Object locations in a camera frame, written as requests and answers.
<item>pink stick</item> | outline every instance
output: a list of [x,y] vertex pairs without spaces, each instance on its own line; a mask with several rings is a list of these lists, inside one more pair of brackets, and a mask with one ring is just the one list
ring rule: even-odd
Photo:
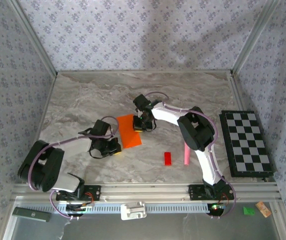
[[189,165],[190,164],[190,153],[191,153],[191,148],[187,145],[186,142],[184,142],[184,165]]

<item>orange paper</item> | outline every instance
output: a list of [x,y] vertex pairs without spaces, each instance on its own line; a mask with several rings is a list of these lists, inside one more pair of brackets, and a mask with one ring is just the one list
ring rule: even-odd
[[133,114],[119,116],[117,120],[123,148],[128,149],[141,145],[140,134],[133,130]]

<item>wallpaper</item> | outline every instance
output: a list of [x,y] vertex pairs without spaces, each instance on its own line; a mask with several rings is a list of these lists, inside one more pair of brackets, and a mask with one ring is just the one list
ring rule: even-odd
[[231,69],[266,0],[19,0],[57,71]]
[[286,1],[282,1],[239,74],[243,98],[263,127],[286,207]]
[[0,0],[0,223],[51,83],[6,0]]

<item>chessboard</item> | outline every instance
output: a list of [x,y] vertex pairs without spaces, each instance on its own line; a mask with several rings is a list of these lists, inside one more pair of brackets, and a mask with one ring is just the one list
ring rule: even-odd
[[222,111],[219,115],[232,177],[266,178],[272,166],[253,111]]

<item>red block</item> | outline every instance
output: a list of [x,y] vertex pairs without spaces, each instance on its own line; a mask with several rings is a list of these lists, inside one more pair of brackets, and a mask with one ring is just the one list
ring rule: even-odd
[[171,166],[172,165],[170,152],[164,152],[164,164],[165,164],[165,166]]

